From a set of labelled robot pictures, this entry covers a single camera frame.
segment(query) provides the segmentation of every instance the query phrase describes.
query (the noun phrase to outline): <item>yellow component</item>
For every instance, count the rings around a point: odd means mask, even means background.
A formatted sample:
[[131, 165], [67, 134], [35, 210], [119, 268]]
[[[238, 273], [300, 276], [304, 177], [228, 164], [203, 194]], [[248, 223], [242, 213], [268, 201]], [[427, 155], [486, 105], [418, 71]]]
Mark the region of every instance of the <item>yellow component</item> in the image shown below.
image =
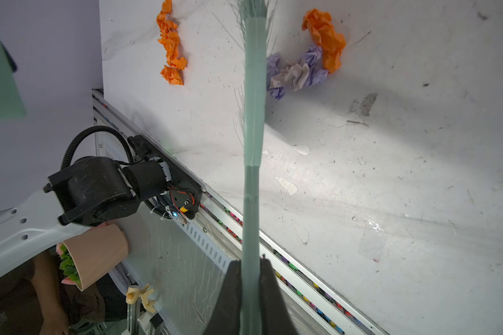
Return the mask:
[[154, 304], [156, 303], [156, 301], [148, 299], [148, 295], [152, 294], [153, 292], [154, 288], [149, 289], [149, 284], [145, 284], [145, 287], [141, 290], [140, 297], [141, 304], [144, 305], [144, 308], [151, 313], [156, 313], [156, 310], [154, 309]]
[[138, 285], [130, 285], [129, 289], [127, 290], [127, 298], [125, 301], [127, 304], [132, 305], [138, 300], [141, 294], [141, 288]]

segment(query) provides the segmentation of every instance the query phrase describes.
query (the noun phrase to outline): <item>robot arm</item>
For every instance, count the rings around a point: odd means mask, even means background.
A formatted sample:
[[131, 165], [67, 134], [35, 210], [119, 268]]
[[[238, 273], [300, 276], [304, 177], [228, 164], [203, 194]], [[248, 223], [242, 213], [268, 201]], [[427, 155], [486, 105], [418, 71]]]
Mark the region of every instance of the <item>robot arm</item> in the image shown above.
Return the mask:
[[[76, 146], [95, 131], [118, 137], [129, 163], [108, 157], [83, 157], [70, 165]], [[129, 143], [137, 153], [134, 159], [127, 142], [110, 127], [91, 127], [73, 140], [62, 169], [48, 178], [43, 190], [0, 216], [0, 277], [91, 226], [134, 214], [140, 202], [149, 202], [152, 211], [167, 219], [181, 215], [185, 224], [186, 217], [194, 218], [200, 203], [200, 186], [141, 136], [129, 138]], [[171, 195], [171, 190], [179, 191], [171, 199], [161, 195]], [[174, 206], [157, 209], [149, 200], [152, 197], [157, 197], [158, 204]]]

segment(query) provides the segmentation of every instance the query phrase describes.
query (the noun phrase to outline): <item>pink flower pot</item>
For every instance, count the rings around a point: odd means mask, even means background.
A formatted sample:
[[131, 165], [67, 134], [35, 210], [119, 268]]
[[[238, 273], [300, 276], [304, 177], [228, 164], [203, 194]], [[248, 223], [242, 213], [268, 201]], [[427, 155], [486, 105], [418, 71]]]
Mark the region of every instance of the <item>pink flower pot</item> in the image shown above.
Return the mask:
[[108, 273], [129, 254], [125, 234], [115, 224], [90, 229], [63, 241], [73, 258], [83, 291]]

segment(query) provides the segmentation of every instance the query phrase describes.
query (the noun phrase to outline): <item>red wire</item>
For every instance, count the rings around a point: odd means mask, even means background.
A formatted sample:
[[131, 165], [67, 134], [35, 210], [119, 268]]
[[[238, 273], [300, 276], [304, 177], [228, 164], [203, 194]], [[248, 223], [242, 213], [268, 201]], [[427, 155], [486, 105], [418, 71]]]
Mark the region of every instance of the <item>red wire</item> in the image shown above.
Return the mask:
[[173, 187], [172, 187], [171, 189], [172, 189], [172, 190], [177, 191], [178, 193], [188, 195], [190, 198], [192, 198], [192, 204], [193, 204], [193, 205], [196, 203], [196, 200], [194, 199], [194, 197], [192, 196], [192, 194], [190, 194], [190, 192], [187, 192], [187, 191], [179, 191], [179, 190], [177, 190], [177, 189], [175, 189], [175, 188], [173, 188]]

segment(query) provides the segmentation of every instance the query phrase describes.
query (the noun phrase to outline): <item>green leaves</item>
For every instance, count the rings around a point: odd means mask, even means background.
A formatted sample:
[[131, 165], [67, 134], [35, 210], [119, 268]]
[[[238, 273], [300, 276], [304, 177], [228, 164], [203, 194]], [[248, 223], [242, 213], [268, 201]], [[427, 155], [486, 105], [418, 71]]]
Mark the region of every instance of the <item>green leaves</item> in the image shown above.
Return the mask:
[[80, 285], [80, 276], [78, 275], [77, 267], [74, 266], [74, 261], [71, 257], [71, 254], [69, 254], [69, 251], [67, 250], [67, 247], [65, 245], [61, 245], [60, 250], [63, 251], [63, 254], [61, 254], [60, 256], [60, 270], [63, 270], [64, 275], [68, 276], [69, 279]]

